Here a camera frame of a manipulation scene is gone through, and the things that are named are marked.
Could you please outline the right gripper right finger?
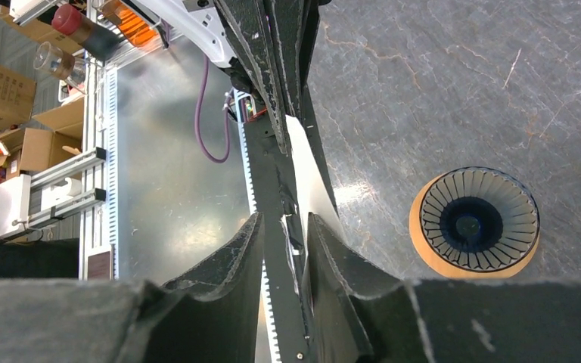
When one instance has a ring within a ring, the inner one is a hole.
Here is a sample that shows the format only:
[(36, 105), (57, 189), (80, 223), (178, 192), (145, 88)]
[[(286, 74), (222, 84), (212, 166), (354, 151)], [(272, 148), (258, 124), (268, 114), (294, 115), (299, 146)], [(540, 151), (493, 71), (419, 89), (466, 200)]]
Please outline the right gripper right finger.
[(308, 218), (313, 362), (581, 362), (581, 284), (400, 280)]

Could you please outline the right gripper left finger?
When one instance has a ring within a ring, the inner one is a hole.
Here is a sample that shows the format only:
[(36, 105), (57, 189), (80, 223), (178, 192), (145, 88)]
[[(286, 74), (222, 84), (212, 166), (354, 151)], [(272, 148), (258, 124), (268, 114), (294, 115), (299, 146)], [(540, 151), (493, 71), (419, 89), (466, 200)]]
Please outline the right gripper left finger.
[(163, 285), (0, 280), (0, 362), (252, 362), (265, 223)]

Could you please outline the single white paper filter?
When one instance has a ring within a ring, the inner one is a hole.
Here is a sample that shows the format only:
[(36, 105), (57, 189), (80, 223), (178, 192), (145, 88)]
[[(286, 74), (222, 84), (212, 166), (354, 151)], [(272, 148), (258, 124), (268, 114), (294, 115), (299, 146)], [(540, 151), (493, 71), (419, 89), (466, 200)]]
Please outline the single white paper filter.
[(297, 187), (297, 205), (300, 218), (301, 237), (299, 242), (306, 245), (309, 213), (320, 216), (336, 237), (346, 241), (341, 220), (331, 202), (317, 162), (313, 156), (306, 131), (300, 121), (290, 115), (285, 116), (287, 132), (290, 137), (291, 159), (294, 167), (294, 180)]

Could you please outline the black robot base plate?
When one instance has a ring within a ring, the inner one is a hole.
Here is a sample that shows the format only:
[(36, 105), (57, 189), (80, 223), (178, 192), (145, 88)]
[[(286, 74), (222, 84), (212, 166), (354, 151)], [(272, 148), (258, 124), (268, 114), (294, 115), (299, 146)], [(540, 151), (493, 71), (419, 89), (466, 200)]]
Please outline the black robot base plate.
[(264, 218), (262, 294), (272, 360), (316, 362), (295, 169), (278, 149), (268, 116), (239, 129), (249, 202)]

